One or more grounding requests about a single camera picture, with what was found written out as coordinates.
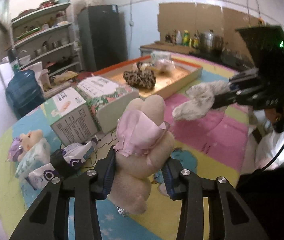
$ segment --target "pink tablecloth section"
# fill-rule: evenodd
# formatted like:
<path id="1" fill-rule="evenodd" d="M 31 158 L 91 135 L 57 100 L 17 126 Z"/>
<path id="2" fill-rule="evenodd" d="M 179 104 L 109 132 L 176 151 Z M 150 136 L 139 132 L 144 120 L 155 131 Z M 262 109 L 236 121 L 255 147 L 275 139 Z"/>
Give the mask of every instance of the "pink tablecloth section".
<path id="1" fill-rule="evenodd" d="M 247 143 L 247 125 L 214 110 L 198 120 L 173 122 L 173 109 L 187 100 L 182 94 L 174 94 L 165 100 L 164 118 L 172 124 L 170 131 L 175 139 L 239 172 Z"/>

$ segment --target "colorful tablecloth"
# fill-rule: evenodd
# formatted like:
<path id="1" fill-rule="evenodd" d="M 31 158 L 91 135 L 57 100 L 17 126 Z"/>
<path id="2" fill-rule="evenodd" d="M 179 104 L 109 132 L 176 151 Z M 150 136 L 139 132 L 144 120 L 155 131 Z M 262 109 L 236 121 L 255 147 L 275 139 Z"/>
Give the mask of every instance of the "colorful tablecloth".
<path id="1" fill-rule="evenodd" d="M 223 112 L 210 112 L 206 117 L 192 122 L 173 122 L 172 111 L 175 106 L 185 102 L 184 92 L 200 82 L 228 80 L 234 75 L 220 65 L 179 54 L 173 58 L 202 65 L 201 78 L 165 100 L 165 120 L 172 124 L 170 130 L 175 136 L 175 158 L 197 172 L 200 177 L 215 179 L 226 177 L 235 186 L 239 178 L 248 132 L 246 107 L 232 105 Z M 46 123 L 44 109 L 39 107 L 23 117 L 0 138 L 0 217 L 8 237 L 24 215 L 26 209 L 39 194 L 28 184 L 21 185 L 14 177 L 16 165 L 6 162 L 12 139 L 20 133 L 41 129 L 50 143 L 51 151 L 62 147 L 60 140 Z M 86 162 L 85 169 L 92 168 L 97 160 L 106 157 L 111 145 L 116 143 L 115 131 L 103 136 L 97 150 Z M 98 218 L 103 240 L 174 240 L 178 230 L 181 201 L 171 201 L 158 191 L 159 177 L 151 177 L 152 190 L 148 199 L 148 210 L 143 215 L 122 217 L 108 200 L 97 201 Z M 74 200 L 70 201 L 69 239 L 74 240 Z M 208 210 L 204 201 L 205 239 L 208 238 Z"/>

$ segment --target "white bowl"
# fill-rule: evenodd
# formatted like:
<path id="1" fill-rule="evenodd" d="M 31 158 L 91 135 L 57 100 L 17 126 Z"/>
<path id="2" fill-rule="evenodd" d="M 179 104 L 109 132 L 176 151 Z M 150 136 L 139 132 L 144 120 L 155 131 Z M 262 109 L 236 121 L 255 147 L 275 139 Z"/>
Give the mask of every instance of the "white bowl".
<path id="1" fill-rule="evenodd" d="M 20 63 L 21 66 L 24 66 L 24 65 L 26 65 L 30 62 L 30 59 L 31 59 L 31 56 L 27 55 L 25 57 L 20 58 L 19 63 Z"/>

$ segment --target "refrigerator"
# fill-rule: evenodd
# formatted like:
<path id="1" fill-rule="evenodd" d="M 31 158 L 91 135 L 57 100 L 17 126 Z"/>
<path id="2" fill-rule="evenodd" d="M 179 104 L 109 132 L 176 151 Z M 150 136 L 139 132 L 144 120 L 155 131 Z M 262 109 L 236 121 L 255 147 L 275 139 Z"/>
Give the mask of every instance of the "refrigerator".
<path id="1" fill-rule="evenodd" d="M 86 71 L 94 72 L 127 60 L 126 38 L 117 5 L 96 5 L 78 14 Z"/>

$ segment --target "black strap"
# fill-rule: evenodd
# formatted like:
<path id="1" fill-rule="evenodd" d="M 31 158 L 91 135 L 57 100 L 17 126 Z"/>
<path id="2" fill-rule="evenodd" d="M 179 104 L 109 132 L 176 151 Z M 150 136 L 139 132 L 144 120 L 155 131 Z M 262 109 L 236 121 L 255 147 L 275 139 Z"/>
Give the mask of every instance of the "black strap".
<path id="1" fill-rule="evenodd" d="M 66 162 L 66 160 L 62 156 L 63 149 L 56 150 L 50 156 L 50 162 L 53 168 L 64 178 L 68 178 L 71 175 L 76 173 L 76 170 Z"/>

